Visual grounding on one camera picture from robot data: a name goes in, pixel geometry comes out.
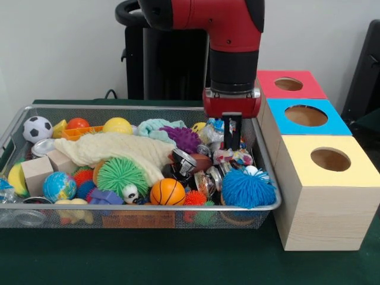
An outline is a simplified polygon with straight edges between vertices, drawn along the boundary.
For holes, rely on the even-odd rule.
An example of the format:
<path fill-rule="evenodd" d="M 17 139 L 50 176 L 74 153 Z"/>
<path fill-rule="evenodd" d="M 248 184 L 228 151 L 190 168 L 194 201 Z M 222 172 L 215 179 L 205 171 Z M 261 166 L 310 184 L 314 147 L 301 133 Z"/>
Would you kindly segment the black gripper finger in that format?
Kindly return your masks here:
<path fill-rule="evenodd" d="M 235 128 L 233 133 L 233 148 L 240 148 L 240 136 L 241 136 L 241 115 L 234 117 Z"/>
<path fill-rule="evenodd" d="M 223 148 L 224 149 L 230 149 L 231 148 L 231 132 L 230 132 L 230 116 L 229 115 L 223 115 L 223 122 L 224 122 L 224 142 L 223 142 Z"/>

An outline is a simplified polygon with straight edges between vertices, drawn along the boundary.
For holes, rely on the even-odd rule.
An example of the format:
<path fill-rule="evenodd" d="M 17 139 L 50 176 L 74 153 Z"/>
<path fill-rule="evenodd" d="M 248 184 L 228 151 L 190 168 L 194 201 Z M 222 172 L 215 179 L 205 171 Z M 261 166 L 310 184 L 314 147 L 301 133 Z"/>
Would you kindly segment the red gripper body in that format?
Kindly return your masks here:
<path fill-rule="evenodd" d="M 210 91 L 203 91 L 202 100 L 205 113 L 211 118 L 221 118 L 223 113 L 240 113 L 244 119 L 256 118 L 260 106 L 259 98 L 211 97 Z"/>

